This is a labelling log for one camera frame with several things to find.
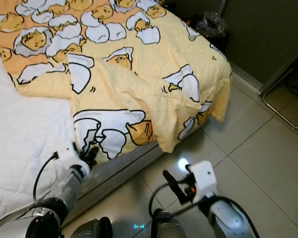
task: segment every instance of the cartoon egg yolk character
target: cartoon egg yolk character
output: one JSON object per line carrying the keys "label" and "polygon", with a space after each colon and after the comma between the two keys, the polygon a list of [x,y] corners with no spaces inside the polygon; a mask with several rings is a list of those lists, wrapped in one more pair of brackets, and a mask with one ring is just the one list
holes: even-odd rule
{"label": "cartoon egg yolk character", "polygon": [[115,4],[121,7],[130,8],[135,4],[136,0],[115,0]]}
{"label": "cartoon egg yolk character", "polygon": [[152,123],[150,120],[145,120],[137,124],[126,124],[132,141],[136,145],[145,145],[154,141]]}
{"label": "cartoon egg yolk character", "polygon": [[71,23],[69,21],[66,21],[64,24],[60,24],[58,26],[53,26],[53,29],[56,31],[63,31],[65,27],[69,26],[69,25],[75,25],[75,23]]}
{"label": "cartoon egg yolk character", "polygon": [[144,20],[142,20],[142,19],[139,19],[137,22],[136,22],[136,24],[135,24],[135,30],[138,32],[138,31],[142,31],[142,30],[145,30],[145,29],[147,29],[147,28],[152,28],[152,26],[148,23],[148,22],[146,22],[146,21],[144,21]]}
{"label": "cartoon egg yolk character", "polygon": [[128,54],[114,56],[114,57],[110,58],[109,60],[107,60],[107,62],[118,63],[121,66],[124,66],[124,67],[128,68],[129,70],[131,70],[131,62],[129,60]]}
{"label": "cartoon egg yolk character", "polygon": [[203,122],[206,120],[206,118],[208,117],[209,114],[210,114],[210,110],[207,110],[202,113],[198,113],[197,114],[198,124],[199,125],[203,124]]}
{"label": "cartoon egg yolk character", "polygon": [[165,16],[167,11],[160,5],[154,5],[148,8],[147,14],[156,19],[158,17]]}
{"label": "cartoon egg yolk character", "polygon": [[76,11],[84,11],[93,4],[93,0],[69,0],[68,2],[70,8]]}
{"label": "cartoon egg yolk character", "polygon": [[11,50],[0,46],[0,57],[2,62],[7,61],[12,57]]}
{"label": "cartoon egg yolk character", "polygon": [[102,5],[99,6],[95,9],[93,13],[93,17],[99,19],[99,20],[104,20],[113,15],[114,11],[109,5]]}
{"label": "cartoon egg yolk character", "polygon": [[169,87],[168,87],[169,92],[171,92],[173,90],[178,90],[178,89],[180,89],[180,88],[177,85],[175,85],[173,83],[169,84]]}
{"label": "cartoon egg yolk character", "polygon": [[33,33],[28,33],[22,36],[21,42],[30,50],[37,51],[39,48],[45,46],[46,36],[42,32],[35,30]]}
{"label": "cartoon egg yolk character", "polygon": [[53,56],[53,59],[57,62],[65,62],[67,61],[67,53],[68,52],[75,52],[75,53],[81,53],[82,49],[81,46],[78,46],[75,43],[71,43],[65,50],[59,50],[56,55]]}
{"label": "cartoon egg yolk character", "polygon": [[0,31],[13,32],[21,29],[24,23],[23,16],[16,15],[12,12],[8,12],[4,19],[0,22]]}
{"label": "cartoon egg yolk character", "polygon": [[66,12],[69,8],[70,8],[70,4],[69,4],[69,2],[66,2],[66,4],[64,6],[58,5],[58,4],[52,5],[48,8],[47,11],[53,12],[53,13],[59,15],[59,14],[62,14],[63,12]]}

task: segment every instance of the white mattress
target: white mattress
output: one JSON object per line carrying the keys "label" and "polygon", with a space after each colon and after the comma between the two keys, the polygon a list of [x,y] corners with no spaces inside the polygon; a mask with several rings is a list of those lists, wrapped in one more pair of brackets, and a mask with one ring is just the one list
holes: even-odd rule
{"label": "white mattress", "polygon": [[[19,95],[0,60],[0,219],[32,203],[39,169],[63,143],[74,140],[73,128],[69,100]],[[63,170],[52,161],[38,194]]]}

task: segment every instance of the metal chair leg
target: metal chair leg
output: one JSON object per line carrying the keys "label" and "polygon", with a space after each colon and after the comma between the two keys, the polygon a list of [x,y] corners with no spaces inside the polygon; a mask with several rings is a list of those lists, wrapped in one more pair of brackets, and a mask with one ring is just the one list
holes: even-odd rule
{"label": "metal chair leg", "polygon": [[291,68],[283,77],[281,77],[276,83],[274,83],[264,94],[263,94],[263,102],[265,103],[265,105],[267,107],[269,107],[271,110],[273,110],[277,115],[279,115],[285,122],[287,122],[290,126],[292,126],[293,128],[295,128],[296,130],[298,130],[298,126],[296,126],[295,124],[293,124],[290,120],[288,120],[283,114],[281,114],[279,111],[277,111],[273,105],[271,105],[269,102],[267,102],[266,100],[266,95],[273,90],[273,88],[280,83],[288,74],[290,74],[292,71],[294,70],[294,68]]}

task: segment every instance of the plastic bag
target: plastic bag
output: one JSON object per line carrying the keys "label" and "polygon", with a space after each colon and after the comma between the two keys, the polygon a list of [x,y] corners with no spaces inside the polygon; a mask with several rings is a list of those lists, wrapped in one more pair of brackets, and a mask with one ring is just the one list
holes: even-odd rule
{"label": "plastic bag", "polygon": [[197,21],[195,29],[204,37],[225,37],[225,21],[216,12],[204,12],[203,19]]}

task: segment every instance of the baseboard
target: baseboard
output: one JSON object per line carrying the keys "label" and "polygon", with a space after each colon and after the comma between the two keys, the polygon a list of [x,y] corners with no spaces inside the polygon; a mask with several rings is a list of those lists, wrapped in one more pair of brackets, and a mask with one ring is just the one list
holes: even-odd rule
{"label": "baseboard", "polygon": [[234,81],[238,80],[239,84],[243,84],[245,87],[247,87],[248,89],[254,91],[258,95],[261,94],[260,90],[255,88],[252,84],[250,84],[246,79],[244,79],[242,76],[240,76],[235,71],[233,71],[233,75],[234,75]]}
{"label": "baseboard", "polygon": [[232,67],[235,79],[239,80],[241,83],[245,84],[245,86],[249,87],[256,93],[261,94],[261,88],[263,87],[263,84],[261,82],[259,82],[256,78],[238,67],[236,64],[231,62],[230,65]]}

